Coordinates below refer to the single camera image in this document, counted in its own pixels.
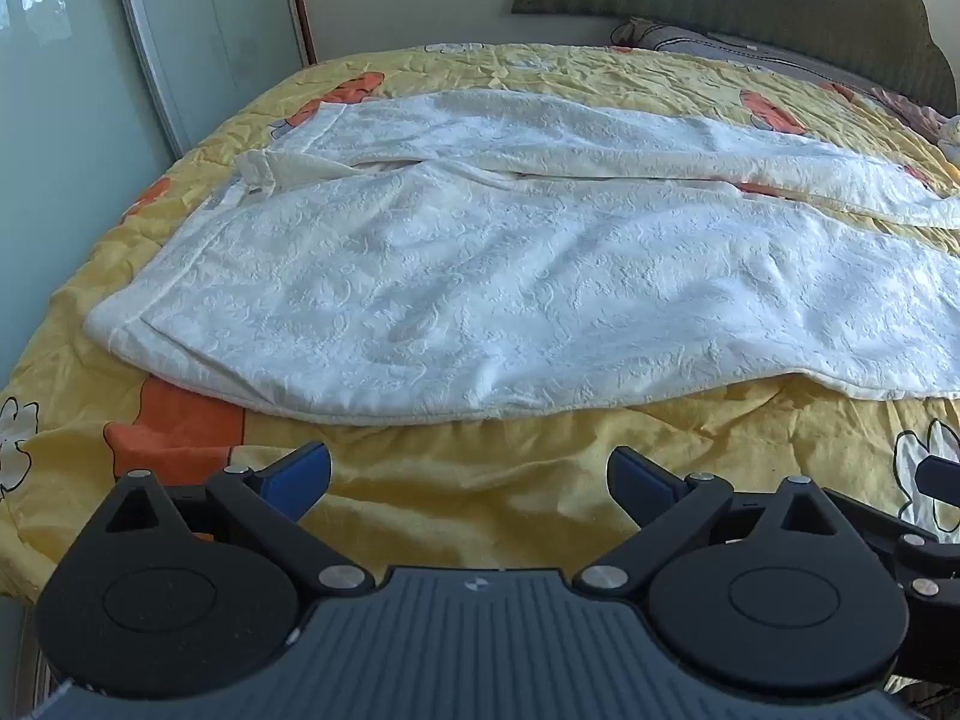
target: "blue gripper pad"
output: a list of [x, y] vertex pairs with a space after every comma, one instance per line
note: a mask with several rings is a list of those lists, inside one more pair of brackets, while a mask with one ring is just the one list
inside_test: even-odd
[[960, 463], [929, 455], [917, 466], [916, 479], [924, 495], [960, 506]]
[[326, 493], [330, 473], [328, 449], [320, 442], [311, 442], [253, 474], [253, 488], [296, 522]]
[[607, 462], [607, 488], [618, 506], [641, 528], [689, 493], [683, 479], [625, 446], [611, 452]]

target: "pillow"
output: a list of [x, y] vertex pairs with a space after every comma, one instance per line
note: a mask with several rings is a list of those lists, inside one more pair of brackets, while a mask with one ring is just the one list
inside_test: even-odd
[[626, 46], [631, 49], [686, 53], [704, 59], [726, 59], [781, 73], [792, 79], [809, 81], [818, 86], [824, 83], [836, 83], [874, 100], [877, 97], [871, 89], [880, 85], [864, 79], [863, 76], [848, 73], [827, 62], [811, 59], [800, 53], [765, 46], [762, 43], [752, 43], [730, 35], [712, 32], [704, 35], [671, 26], [668, 23], [651, 22], [651, 20], [637, 17], [613, 30], [611, 42], [615, 46]]

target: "white flower pattern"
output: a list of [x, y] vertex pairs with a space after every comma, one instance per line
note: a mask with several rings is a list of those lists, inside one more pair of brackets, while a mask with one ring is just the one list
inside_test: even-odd
[[37, 435], [39, 409], [35, 403], [21, 408], [13, 397], [0, 407], [0, 496], [12, 493], [27, 477], [32, 461], [22, 445]]
[[960, 439], [939, 419], [928, 425], [926, 442], [912, 430], [896, 437], [894, 475], [907, 497], [899, 518], [936, 533], [941, 542], [960, 543], [960, 509], [924, 495], [917, 488], [917, 466], [929, 455], [960, 463]]

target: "sliding wardrobe door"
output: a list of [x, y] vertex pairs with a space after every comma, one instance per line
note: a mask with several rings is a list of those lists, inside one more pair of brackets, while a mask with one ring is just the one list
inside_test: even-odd
[[304, 66], [290, 0], [125, 0], [176, 154]]
[[0, 388], [50, 293], [171, 160], [120, 0], [0, 0]]

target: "textured white fabric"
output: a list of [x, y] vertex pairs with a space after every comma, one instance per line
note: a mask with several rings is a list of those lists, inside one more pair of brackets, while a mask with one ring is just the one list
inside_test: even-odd
[[901, 165], [800, 135], [588, 108], [550, 95], [439, 92], [362, 105], [322, 105], [264, 151], [237, 159], [256, 185], [294, 188], [364, 169], [453, 159], [530, 175], [714, 178], [882, 220], [960, 228], [960, 197], [942, 199]]
[[238, 160], [245, 181], [88, 333], [186, 389], [320, 422], [538, 415], [789, 371], [854, 397], [960, 394], [952, 257], [720, 181], [583, 177], [786, 175], [931, 213], [880, 160], [502, 92], [323, 105], [301, 129]]

